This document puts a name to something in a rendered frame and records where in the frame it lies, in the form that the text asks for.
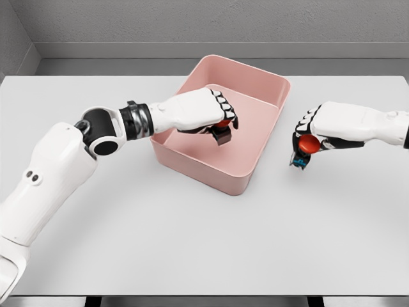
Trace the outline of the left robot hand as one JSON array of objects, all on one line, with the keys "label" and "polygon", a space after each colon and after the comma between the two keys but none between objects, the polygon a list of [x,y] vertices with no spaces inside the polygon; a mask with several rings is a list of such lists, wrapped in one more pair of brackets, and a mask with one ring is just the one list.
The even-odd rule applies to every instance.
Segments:
[{"label": "left robot hand", "polygon": [[176,129],[188,134],[211,134],[211,127],[229,120],[238,130],[238,116],[234,107],[220,91],[209,88],[188,91],[175,96],[178,107]]}]

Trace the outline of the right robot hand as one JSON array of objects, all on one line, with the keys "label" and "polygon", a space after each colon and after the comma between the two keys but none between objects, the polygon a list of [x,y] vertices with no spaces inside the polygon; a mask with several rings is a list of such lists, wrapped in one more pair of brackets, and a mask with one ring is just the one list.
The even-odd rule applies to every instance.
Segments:
[{"label": "right robot hand", "polygon": [[367,141],[359,140],[361,120],[366,107],[325,102],[308,111],[295,126],[298,134],[312,134],[320,141],[320,151],[360,148]]}]

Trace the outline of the red button industrial switch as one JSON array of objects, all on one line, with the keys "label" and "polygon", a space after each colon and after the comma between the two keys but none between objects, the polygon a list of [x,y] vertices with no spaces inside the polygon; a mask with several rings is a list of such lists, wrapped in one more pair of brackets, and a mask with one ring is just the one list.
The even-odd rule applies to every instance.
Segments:
[{"label": "red button industrial switch", "polygon": [[231,129],[229,128],[229,123],[229,120],[224,120],[211,127],[212,136],[215,138],[219,146],[231,141]]},{"label": "red button industrial switch", "polygon": [[312,134],[292,135],[293,153],[289,162],[290,166],[305,169],[311,160],[311,155],[320,151],[320,141]]}]

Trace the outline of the pink plastic basket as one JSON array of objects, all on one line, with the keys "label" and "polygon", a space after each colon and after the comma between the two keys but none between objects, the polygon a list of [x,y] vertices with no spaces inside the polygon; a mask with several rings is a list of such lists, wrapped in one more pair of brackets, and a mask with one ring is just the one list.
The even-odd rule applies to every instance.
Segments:
[{"label": "pink plastic basket", "polygon": [[157,160],[229,195],[242,194],[288,97],[287,78],[224,58],[201,59],[177,91],[208,87],[234,107],[239,126],[222,122],[209,134],[175,129],[151,137]]}]

